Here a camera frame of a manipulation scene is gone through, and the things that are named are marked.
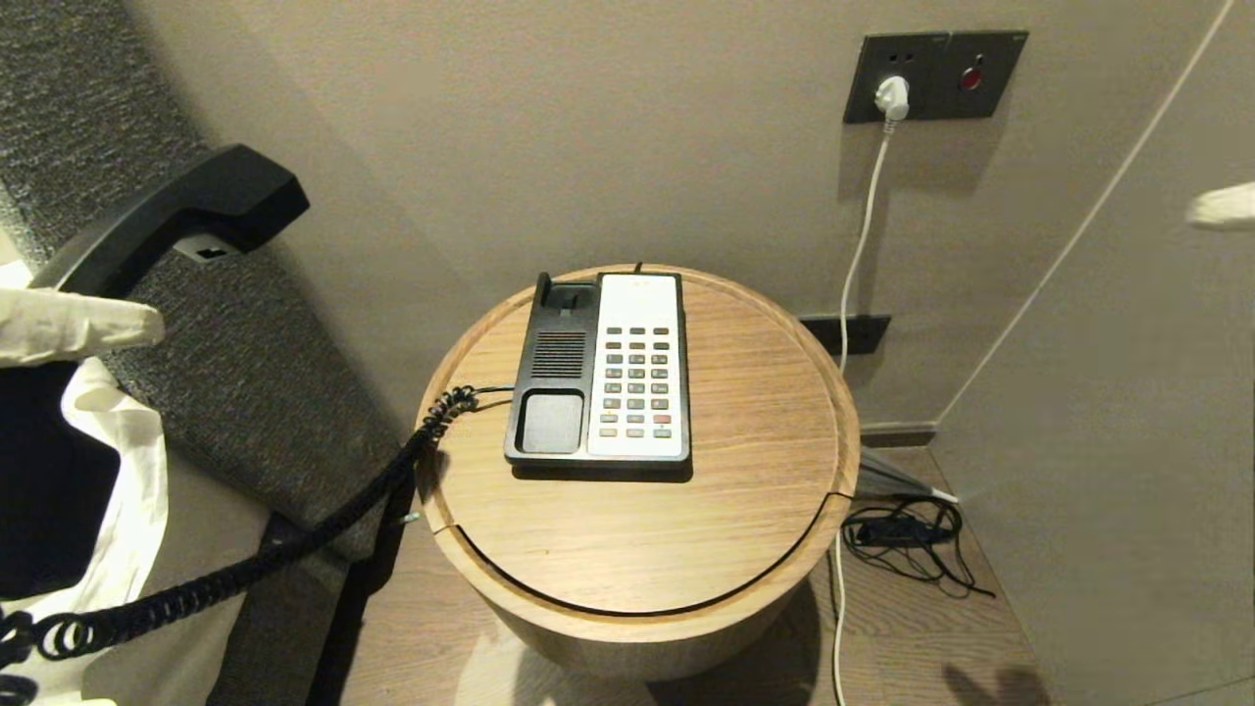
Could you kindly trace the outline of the dark bed base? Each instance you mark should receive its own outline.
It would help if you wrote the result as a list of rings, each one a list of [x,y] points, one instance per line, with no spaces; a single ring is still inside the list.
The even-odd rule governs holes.
[[[306,706],[348,572],[323,548],[251,586],[206,706]]]

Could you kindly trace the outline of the round wooden side table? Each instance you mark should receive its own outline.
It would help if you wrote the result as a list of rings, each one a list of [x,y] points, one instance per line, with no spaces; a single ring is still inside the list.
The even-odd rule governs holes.
[[[744,650],[828,554],[858,478],[858,416],[820,340],[744,285],[680,276],[690,479],[516,478],[503,401],[417,474],[435,545],[484,603],[605,678],[689,678]]]

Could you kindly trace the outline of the dark wall socket plate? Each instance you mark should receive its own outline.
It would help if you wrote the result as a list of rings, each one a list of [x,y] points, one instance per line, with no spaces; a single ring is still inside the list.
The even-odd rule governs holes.
[[[875,104],[876,89],[889,76],[907,83],[906,120],[929,115],[929,82],[949,43],[949,33],[873,34],[862,40],[853,82],[845,107],[845,125],[884,120]]]

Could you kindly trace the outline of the black telephone handset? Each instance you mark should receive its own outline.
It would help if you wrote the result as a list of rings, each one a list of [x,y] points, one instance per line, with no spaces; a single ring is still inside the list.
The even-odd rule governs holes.
[[[200,265],[252,253],[309,207],[297,176],[286,167],[248,145],[226,145],[105,209],[28,286],[128,298],[171,251]]]

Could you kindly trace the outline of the black and white telephone base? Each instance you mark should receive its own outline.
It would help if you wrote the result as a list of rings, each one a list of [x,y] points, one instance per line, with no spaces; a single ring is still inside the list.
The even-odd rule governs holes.
[[[538,277],[505,456],[517,479],[686,482],[693,441],[681,278]]]

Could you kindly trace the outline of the transparent folded umbrella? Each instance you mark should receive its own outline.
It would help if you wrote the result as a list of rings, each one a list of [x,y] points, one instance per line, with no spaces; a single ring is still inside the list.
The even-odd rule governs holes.
[[[887,497],[926,497],[959,504],[958,497],[941,488],[927,485],[926,482],[916,479],[890,461],[882,453],[875,450],[861,451],[858,461],[858,479],[856,482],[855,499],[887,499]]]

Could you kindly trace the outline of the dark plate with red button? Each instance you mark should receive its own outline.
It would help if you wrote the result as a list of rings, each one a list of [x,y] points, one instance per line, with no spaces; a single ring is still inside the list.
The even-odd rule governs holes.
[[[1025,30],[951,34],[932,68],[927,115],[932,120],[994,117],[1028,38]]]

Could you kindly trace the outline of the grey upholstered headboard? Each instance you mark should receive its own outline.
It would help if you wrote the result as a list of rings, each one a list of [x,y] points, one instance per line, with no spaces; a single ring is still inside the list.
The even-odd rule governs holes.
[[[207,152],[122,0],[0,0],[0,227],[29,270]],[[271,247],[167,255],[134,296],[166,339],[105,365],[201,470],[309,529],[398,451]]]

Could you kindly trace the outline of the small dark wall outlet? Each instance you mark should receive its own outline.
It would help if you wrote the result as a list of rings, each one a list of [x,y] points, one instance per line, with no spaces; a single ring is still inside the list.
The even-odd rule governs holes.
[[[876,354],[892,316],[852,316],[845,319],[845,329],[838,316],[812,316],[799,319],[799,324],[820,341],[830,356],[838,357]]]

